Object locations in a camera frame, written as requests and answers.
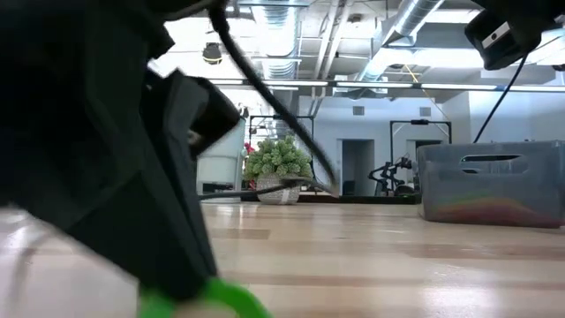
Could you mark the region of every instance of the green succulent plant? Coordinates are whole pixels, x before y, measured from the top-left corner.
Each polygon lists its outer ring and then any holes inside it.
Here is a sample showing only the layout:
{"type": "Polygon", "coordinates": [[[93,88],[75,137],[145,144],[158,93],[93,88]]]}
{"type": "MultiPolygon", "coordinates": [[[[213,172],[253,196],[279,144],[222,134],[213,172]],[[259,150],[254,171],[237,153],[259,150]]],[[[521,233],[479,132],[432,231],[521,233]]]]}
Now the green succulent plant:
{"type": "Polygon", "coordinates": [[[244,179],[256,180],[262,174],[276,173],[280,177],[295,174],[311,178],[312,158],[304,151],[296,148],[294,137],[284,140],[263,140],[258,144],[259,150],[251,152],[245,164],[244,179]]]}

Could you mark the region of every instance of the potted plant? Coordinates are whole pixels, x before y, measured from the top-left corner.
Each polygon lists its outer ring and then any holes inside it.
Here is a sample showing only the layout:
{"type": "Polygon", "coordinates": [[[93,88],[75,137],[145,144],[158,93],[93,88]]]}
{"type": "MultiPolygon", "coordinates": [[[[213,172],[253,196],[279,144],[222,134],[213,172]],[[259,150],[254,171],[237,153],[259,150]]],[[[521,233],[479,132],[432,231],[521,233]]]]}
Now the potted plant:
{"type": "MultiPolygon", "coordinates": [[[[309,155],[294,145],[294,138],[264,140],[258,143],[259,150],[249,154],[245,164],[244,179],[254,180],[257,190],[280,185],[280,178],[299,176],[311,178],[309,155]]],[[[260,194],[259,200],[267,204],[293,204],[298,201],[300,187],[273,193],[260,194]]]]}

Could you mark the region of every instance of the wooden floor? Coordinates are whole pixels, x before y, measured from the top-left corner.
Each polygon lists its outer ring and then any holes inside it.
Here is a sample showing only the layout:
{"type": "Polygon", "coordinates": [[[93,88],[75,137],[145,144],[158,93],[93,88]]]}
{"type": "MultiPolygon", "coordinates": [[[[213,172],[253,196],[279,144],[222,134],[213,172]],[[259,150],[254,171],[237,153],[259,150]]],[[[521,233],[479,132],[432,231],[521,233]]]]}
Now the wooden floor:
{"type": "MultiPolygon", "coordinates": [[[[427,223],[407,206],[204,210],[222,273],[275,318],[565,317],[565,232],[427,223]]],[[[19,255],[49,232],[0,212],[0,317],[133,317],[133,280],[60,237],[13,289],[19,255]]]]}

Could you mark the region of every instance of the gray plastic bin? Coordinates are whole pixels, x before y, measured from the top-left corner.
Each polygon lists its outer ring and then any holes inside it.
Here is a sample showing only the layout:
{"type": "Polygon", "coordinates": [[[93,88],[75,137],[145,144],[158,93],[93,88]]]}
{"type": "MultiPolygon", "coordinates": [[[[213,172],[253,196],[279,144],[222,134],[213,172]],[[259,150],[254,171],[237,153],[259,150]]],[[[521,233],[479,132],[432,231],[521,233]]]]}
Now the gray plastic bin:
{"type": "Polygon", "coordinates": [[[560,227],[565,200],[562,141],[418,148],[428,221],[560,227]]]}

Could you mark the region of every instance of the white plant pot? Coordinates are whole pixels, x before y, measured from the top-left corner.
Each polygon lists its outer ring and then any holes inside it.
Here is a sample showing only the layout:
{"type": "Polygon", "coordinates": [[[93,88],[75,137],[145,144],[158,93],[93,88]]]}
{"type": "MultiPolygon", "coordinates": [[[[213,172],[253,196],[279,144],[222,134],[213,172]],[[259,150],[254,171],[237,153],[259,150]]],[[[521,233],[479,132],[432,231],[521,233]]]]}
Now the white plant pot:
{"type": "MultiPolygon", "coordinates": [[[[279,186],[281,179],[275,173],[260,175],[257,179],[257,190],[267,189],[273,186],[279,186]]],[[[265,204],[295,204],[300,195],[300,186],[295,186],[290,189],[275,191],[272,193],[259,194],[259,201],[265,204]]]]}

